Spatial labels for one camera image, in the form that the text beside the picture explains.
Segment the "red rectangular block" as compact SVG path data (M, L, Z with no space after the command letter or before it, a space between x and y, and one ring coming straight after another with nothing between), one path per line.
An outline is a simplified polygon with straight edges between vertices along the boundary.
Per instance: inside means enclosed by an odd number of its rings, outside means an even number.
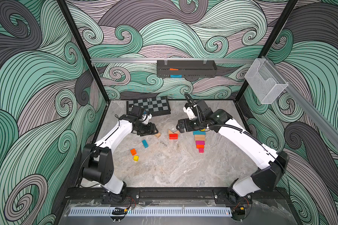
M169 139L170 140L177 140L178 139L178 134L169 134Z

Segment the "teal long block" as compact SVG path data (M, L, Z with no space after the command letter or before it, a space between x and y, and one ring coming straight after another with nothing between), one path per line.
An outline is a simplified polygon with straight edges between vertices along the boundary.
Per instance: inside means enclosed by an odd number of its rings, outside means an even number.
M193 131L193 135L205 135L206 132L204 131Z

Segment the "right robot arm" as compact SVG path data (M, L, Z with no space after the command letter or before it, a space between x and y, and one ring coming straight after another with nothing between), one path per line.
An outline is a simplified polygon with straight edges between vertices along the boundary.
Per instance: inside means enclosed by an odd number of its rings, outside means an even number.
M237 203L240 198L258 190L273 191L277 187L289 162L287 153L278 153L257 140L222 109L202 112L196 107L184 107L183 111L188 117L178 121L180 133L202 129L215 131L234 143L256 164L257 170L253 174L235 180L228 188L231 202Z

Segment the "black wall tray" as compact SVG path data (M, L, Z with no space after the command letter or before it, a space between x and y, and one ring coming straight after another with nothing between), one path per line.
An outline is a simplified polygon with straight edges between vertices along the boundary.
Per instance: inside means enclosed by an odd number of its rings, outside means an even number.
M200 61L157 61L157 76L159 78L185 78L195 80L199 78L213 78L217 74L214 61L202 63Z

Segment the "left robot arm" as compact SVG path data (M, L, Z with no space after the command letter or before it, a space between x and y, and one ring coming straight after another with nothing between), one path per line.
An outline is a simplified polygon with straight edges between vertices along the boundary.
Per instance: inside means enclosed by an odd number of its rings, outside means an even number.
M99 184L109 193L122 194L125 183L114 175L113 153L133 131L138 136L158 134L155 124L149 121L151 118L152 115L148 113L119 117L116 125L102 139L83 148L79 176Z

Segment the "aluminium wall rail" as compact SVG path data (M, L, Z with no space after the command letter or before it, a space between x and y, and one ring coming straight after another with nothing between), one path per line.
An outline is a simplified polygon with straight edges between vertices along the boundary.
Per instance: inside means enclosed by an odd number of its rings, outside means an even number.
M234 58L98 58L93 57L90 59L91 63L156 63L157 61L201 61L206 63L207 61L214 61L218 64L250 64L253 63L255 58L250 59L234 59Z

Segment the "yellow cube block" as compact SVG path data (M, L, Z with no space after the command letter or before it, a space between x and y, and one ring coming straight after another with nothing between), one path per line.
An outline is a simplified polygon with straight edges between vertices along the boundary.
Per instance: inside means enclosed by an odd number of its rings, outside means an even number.
M138 161L139 161L139 156L135 155L135 156L133 157L133 160L136 161L136 162L138 162Z

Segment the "wooden long block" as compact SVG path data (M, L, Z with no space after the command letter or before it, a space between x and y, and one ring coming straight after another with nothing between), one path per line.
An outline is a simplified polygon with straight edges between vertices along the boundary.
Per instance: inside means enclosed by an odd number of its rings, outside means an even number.
M205 141L206 136L205 135L195 135L194 139L195 139L195 141Z

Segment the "orange cube block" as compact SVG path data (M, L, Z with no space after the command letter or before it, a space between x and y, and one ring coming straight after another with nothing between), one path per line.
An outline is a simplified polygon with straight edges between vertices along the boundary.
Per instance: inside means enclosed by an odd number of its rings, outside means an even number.
M135 150L135 149L132 149L132 150L131 150L131 154L132 154L133 156L137 155L136 150Z

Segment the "clear acrylic holder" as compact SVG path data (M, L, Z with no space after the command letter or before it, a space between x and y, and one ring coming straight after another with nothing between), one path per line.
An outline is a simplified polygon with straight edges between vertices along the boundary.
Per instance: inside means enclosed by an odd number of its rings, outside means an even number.
M245 74L245 80L263 105L272 104L288 86L280 71L267 58L255 59Z

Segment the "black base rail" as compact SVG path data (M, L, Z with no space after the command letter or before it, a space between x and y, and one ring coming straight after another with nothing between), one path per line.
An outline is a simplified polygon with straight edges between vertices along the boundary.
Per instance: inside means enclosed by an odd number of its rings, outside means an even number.
M284 188L259 190L244 197L234 197L228 188L127 188L123 194L108 193L102 188L69 188L64 200L98 200L104 204L146 205L155 200L209 200L215 204L251 204L254 199L288 199Z

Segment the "teal small block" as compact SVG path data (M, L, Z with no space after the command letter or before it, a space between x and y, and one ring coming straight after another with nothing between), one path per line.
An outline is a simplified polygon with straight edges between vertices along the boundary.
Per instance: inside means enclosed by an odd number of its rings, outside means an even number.
M143 143L144 148L148 148L149 147L149 145L148 145L148 143L147 143L146 140L143 140L142 143Z

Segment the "magenta rectangular block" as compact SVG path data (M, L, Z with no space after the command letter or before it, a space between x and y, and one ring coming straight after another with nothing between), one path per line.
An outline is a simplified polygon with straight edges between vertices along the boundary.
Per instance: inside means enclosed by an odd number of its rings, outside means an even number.
M205 141L195 141L196 145L205 145Z

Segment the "black grey chessboard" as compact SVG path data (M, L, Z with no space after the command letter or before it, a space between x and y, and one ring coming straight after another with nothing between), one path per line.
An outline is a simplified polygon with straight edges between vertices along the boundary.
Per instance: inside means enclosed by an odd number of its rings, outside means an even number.
M154 116L171 114L167 97L154 97L126 101L126 112L129 113L133 106L140 106Z

